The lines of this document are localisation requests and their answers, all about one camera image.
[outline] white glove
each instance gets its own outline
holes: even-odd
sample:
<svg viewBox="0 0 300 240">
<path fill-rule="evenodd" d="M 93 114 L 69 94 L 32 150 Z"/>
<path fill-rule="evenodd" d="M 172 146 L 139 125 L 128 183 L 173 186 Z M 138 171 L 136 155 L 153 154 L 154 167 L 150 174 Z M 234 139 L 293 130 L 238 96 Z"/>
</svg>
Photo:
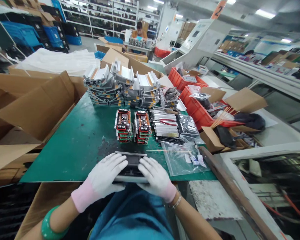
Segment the white glove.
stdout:
<svg viewBox="0 0 300 240">
<path fill-rule="evenodd" d="M 89 173 L 83 184 L 71 193 L 79 213 L 95 201 L 125 189 L 124 184 L 112 184 L 114 178 L 128 165 L 127 156 L 112 153 L 102 159 Z"/>
<path fill-rule="evenodd" d="M 138 169 L 148 180 L 149 184 L 138 183 L 143 190 L 162 197 L 166 203 L 171 203 L 176 196 L 177 188 L 170 181 L 164 168 L 153 158 L 140 159 Z"/>
</svg>

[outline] shelving unit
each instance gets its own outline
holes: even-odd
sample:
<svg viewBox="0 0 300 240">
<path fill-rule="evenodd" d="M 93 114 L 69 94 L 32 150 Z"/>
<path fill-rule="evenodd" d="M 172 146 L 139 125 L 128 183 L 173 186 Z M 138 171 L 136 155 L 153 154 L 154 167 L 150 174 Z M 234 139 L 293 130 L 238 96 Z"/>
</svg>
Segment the shelving unit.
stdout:
<svg viewBox="0 0 300 240">
<path fill-rule="evenodd" d="M 98 34 L 124 37 L 124 33 L 121 32 L 122 30 L 127 29 L 127 27 L 128 29 L 135 30 L 137 25 L 139 1 L 137 1 L 137 5 L 132 5 L 126 2 L 108 0 L 108 6 L 101 5 L 98 0 L 59 1 L 66 22 L 88 27 L 90 29 L 89 32 L 79 32 L 92 36 L 92 38 L 98 37 L 94 33 L 94 29 L 104 31 Z M 103 21 L 103 27 L 98 26 L 100 24 L 98 20 Z"/>
<path fill-rule="evenodd" d="M 138 21 L 144 20 L 145 22 L 149 23 L 149 26 L 153 25 L 153 27 L 156 29 L 155 31 L 148 29 L 148 32 L 155 33 L 154 40 L 157 39 L 158 30 L 161 24 L 161 16 L 162 11 L 160 11 L 160 14 L 155 14 L 153 12 L 140 9 L 138 11 Z"/>
</svg>

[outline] worker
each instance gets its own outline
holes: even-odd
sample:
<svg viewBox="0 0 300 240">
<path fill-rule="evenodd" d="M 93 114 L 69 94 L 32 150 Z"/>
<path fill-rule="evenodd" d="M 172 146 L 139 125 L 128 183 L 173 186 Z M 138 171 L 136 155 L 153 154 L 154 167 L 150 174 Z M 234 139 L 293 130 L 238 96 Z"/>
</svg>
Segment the worker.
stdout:
<svg viewBox="0 0 300 240">
<path fill-rule="evenodd" d="M 241 59 L 241 60 L 243 60 L 243 61 L 249 62 L 250 61 L 250 57 L 251 57 L 252 54 L 254 54 L 254 51 L 253 50 L 249 50 L 243 56 L 239 56 L 238 58 Z"/>
<path fill-rule="evenodd" d="M 175 209 L 191 240 L 221 240 L 214 228 L 181 196 L 168 173 L 153 158 L 143 157 L 138 165 L 149 184 L 113 183 L 128 165 L 126 158 L 112 153 L 102 159 L 71 197 L 51 209 L 23 239 L 61 239 L 71 222 L 89 205 L 116 192 L 98 217 L 88 239 L 172 240 L 163 199 Z"/>
<path fill-rule="evenodd" d="M 131 37 L 132 38 L 137 38 L 137 37 L 142 37 L 143 39 L 147 39 L 147 34 L 144 30 L 142 30 L 142 22 L 137 23 L 137 30 L 133 31 Z"/>
</svg>

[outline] forearm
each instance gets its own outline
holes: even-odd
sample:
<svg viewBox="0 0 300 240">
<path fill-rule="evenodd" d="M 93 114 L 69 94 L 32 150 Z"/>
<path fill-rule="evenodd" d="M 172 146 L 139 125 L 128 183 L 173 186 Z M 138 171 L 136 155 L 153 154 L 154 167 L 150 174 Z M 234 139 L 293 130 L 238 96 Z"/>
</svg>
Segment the forearm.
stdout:
<svg viewBox="0 0 300 240">
<path fill-rule="evenodd" d="M 175 204 L 179 198 L 177 192 L 172 204 Z M 190 240 L 206 239 L 221 240 L 219 234 L 214 228 L 196 211 L 183 197 L 175 213 L 185 229 Z"/>
<path fill-rule="evenodd" d="M 73 200 L 69 197 L 63 204 L 61 204 L 56 210 L 53 211 L 50 217 L 50 228 L 55 233 L 64 232 L 72 223 L 72 221 L 79 215 Z M 36 226 L 34 226 L 22 239 L 23 240 L 33 240 L 33 239 L 43 239 L 41 234 L 40 221 Z"/>
</svg>

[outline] red cable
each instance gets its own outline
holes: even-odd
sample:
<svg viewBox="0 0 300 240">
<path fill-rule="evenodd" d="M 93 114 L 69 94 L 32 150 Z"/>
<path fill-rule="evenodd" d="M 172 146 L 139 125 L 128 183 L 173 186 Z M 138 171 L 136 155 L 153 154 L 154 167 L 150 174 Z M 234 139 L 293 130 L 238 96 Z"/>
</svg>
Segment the red cable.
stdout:
<svg viewBox="0 0 300 240">
<path fill-rule="evenodd" d="M 293 209 L 300 215 L 300 211 L 299 209 L 296 207 L 296 205 L 294 205 L 294 203 L 291 201 L 291 199 L 288 197 L 286 191 L 282 191 L 284 197 L 286 198 L 286 200 L 289 202 L 289 204 L 291 205 L 291 207 L 293 207 Z"/>
</svg>

